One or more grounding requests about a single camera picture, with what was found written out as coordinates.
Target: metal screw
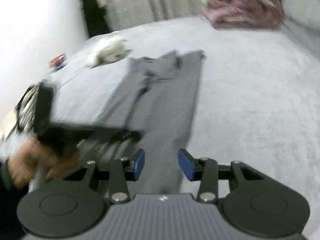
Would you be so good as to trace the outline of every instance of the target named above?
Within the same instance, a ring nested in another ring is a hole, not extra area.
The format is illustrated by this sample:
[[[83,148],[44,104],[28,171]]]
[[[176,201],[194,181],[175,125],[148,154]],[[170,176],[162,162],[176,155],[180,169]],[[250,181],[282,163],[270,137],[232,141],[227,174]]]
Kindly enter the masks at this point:
[[[127,167],[130,164],[130,160],[127,157],[122,157],[120,160],[124,167]]]
[[[216,199],[216,195],[211,192],[204,192],[200,194],[200,199],[205,203],[212,202]]]
[[[117,192],[117,193],[113,193],[111,198],[116,202],[123,202],[128,198],[128,195],[123,192]]]

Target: black object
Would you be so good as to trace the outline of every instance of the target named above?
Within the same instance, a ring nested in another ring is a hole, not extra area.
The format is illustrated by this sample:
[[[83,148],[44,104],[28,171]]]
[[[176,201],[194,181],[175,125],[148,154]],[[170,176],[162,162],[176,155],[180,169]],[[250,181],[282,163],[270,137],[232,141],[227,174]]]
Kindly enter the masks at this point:
[[[127,139],[139,141],[141,139],[140,131],[129,131],[123,127],[105,128],[52,122],[51,109],[55,89],[53,84],[44,82],[39,84],[33,131],[41,143],[50,146],[58,154],[63,154],[67,148],[74,148],[80,141],[89,137],[100,142],[117,142]]]
[[[22,102],[25,98],[25,96],[35,87],[36,85],[31,85],[28,87],[28,89],[26,90],[26,92],[23,94],[22,98],[20,99],[19,103],[17,104],[17,106],[15,107],[15,112],[16,112],[16,117],[17,117],[17,122],[16,122],[16,125],[15,127],[17,127],[17,130],[18,132],[23,132],[23,128],[20,127],[19,123],[20,123],[20,118],[19,118],[19,112],[21,110],[21,105],[22,105]]]
[[[184,149],[178,160],[189,180],[201,180],[197,200],[191,194],[137,194],[130,200],[126,180],[140,176],[144,152],[139,150],[133,160],[113,160],[106,170],[88,162],[25,196],[17,210],[31,233],[24,239],[305,239],[301,232],[310,210],[297,192],[242,162],[218,165]],[[217,198],[218,179],[229,180],[224,199]],[[99,180],[109,180],[106,199],[95,192]]]
[[[105,20],[106,9],[100,8],[97,0],[81,0],[89,37],[111,33]]]
[[[228,179],[230,194],[222,201],[222,213],[239,230],[265,238],[280,238],[302,232],[310,216],[308,202],[294,190],[234,161],[230,167],[211,159],[194,159],[179,151],[179,164],[186,177],[201,180],[197,200],[202,194],[218,195],[218,178]]]
[[[61,238],[79,235],[95,226],[107,206],[129,201],[126,180],[137,180],[144,165],[144,152],[138,151],[131,161],[113,160],[109,170],[95,170],[88,162],[62,179],[47,183],[26,195],[19,203],[17,215],[26,231],[34,235]],[[121,192],[123,201],[114,197],[111,203],[97,193],[97,180],[109,179],[110,195]]]

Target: white pillow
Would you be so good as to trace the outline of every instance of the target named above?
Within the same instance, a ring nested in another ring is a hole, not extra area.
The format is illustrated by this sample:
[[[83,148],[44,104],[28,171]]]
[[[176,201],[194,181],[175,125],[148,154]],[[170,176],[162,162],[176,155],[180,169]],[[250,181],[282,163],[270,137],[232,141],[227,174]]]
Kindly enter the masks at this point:
[[[284,12],[297,23],[320,29],[320,0],[282,0]]]

